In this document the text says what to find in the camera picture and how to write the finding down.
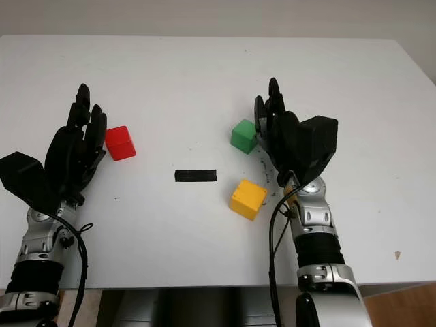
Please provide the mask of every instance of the yellow cube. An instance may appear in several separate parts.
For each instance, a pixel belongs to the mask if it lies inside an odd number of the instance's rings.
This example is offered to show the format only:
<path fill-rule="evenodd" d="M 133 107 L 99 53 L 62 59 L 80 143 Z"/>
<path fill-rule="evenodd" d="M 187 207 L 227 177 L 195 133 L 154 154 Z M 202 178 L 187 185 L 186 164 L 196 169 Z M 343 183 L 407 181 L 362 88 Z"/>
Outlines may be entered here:
<path fill-rule="evenodd" d="M 232 195 L 230 208 L 245 218 L 254 220 L 265 200 L 266 192 L 263 187 L 243 179 Z"/>

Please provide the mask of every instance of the black cable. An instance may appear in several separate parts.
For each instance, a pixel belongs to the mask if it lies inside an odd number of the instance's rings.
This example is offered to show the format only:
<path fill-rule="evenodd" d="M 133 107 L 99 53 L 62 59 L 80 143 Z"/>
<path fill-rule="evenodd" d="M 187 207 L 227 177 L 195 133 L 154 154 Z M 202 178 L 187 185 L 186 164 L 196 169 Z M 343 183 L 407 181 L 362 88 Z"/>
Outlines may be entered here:
<path fill-rule="evenodd" d="M 68 221 L 64 220 L 64 218 L 60 218 L 56 215 L 51 215 L 48 213 L 43 213 L 50 218 L 53 218 L 54 220 L 58 221 L 59 223 L 63 224 L 73 235 L 76 237 L 77 240 L 77 248 L 79 251 L 80 259 L 82 260 L 82 272 L 80 273 L 80 281 L 79 281 L 79 287 L 77 289 L 77 295 L 76 295 L 76 301 L 74 303 L 74 308 L 71 314 L 71 317 L 69 319 L 68 327 L 73 327 L 74 322 L 76 321 L 77 314 L 79 312 L 80 306 L 83 302 L 83 296 L 84 296 L 84 287 L 85 287 L 85 281 L 87 279 L 88 275 L 88 253 L 87 253 L 87 247 L 85 246 L 85 243 L 83 241 L 83 238 L 81 234 L 90 228 L 93 227 L 92 223 L 87 223 L 86 225 L 82 226 L 79 230 L 76 230 Z"/>
<path fill-rule="evenodd" d="M 292 190 L 288 194 L 282 197 L 282 199 L 277 203 L 277 205 L 274 208 L 273 214 L 271 215 L 271 221 L 270 221 L 270 230 L 269 230 L 269 254 L 270 254 L 270 271 L 269 271 L 269 278 L 270 278 L 270 296 L 271 296 L 271 304 L 272 309 L 274 311 L 275 316 L 275 322 L 277 327 L 281 327 L 281 316 L 280 316 L 280 306 L 279 306 L 279 295 L 277 293 L 277 281 L 275 279 L 275 265 L 274 265 L 274 258 L 276 250 L 281 242 L 281 239 L 283 238 L 284 232 L 286 231 L 286 227 L 282 232 L 282 235 L 279 239 L 279 242 L 277 242 L 277 245 L 274 246 L 274 223 L 275 219 L 277 217 L 277 213 L 280 211 L 280 207 L 286 203 L 286 201 L 291 198 L 293 195 L 295 195 L 297 192 L 299 192 L 303 186 L 297 187 L 296 189 Z"/>
<path fill-rule="evenodd" d="M 277 241 L 277 244 L 275 245 L 274 251 L 272 253 L 273 255 L 275 255 L 275 253 L 277 252 L 277 249 L 279 248 L 281 239 L 285 236 L 286 228 L 290 224 L 290 218 L 287 216 L 288 214 L 287 213 L 283 213 L 283 215 L 287 218 L 286 219 L 286 224 L 285 224 L 285 227 L 283 227 L 283 230 L 281 231 L 281 234 L 280 234 L 279 240 Z"/>

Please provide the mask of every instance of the red cube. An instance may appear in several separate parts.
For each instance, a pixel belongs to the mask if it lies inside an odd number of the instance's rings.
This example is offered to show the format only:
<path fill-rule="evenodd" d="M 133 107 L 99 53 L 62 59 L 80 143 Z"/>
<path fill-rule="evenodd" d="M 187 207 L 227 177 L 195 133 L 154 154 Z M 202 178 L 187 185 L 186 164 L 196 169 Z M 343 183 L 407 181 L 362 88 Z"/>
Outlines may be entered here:
<path fill-rule="evenodd" d="M 115 127 L 106 131 L 106 147 L 115 161 L 136 155 L 134 144 L 126 126 Z"/>

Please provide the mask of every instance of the green cube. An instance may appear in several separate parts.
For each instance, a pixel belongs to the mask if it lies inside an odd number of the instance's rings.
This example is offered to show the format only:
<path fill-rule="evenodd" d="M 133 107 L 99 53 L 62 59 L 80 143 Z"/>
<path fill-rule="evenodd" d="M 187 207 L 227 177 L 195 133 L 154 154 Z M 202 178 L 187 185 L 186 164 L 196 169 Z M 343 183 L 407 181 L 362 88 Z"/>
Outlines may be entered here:
<path fill-rule="evenodd" d="M 258 143 L 255 125 L 247 119 L 242 120 L 233 129 L 230 143 L 246 154 L 250 153 Z"/>

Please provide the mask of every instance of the black tape strip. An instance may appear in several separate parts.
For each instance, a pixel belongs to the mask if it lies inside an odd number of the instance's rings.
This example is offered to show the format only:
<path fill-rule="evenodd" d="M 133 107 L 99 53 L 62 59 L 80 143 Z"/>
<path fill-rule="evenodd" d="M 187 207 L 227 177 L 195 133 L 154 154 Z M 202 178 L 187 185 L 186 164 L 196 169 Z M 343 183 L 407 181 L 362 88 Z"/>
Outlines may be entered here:
<path fill-rule="evenodd" d="M 176 170 L 176 182 L 216 182 L 217 170 Z"/>

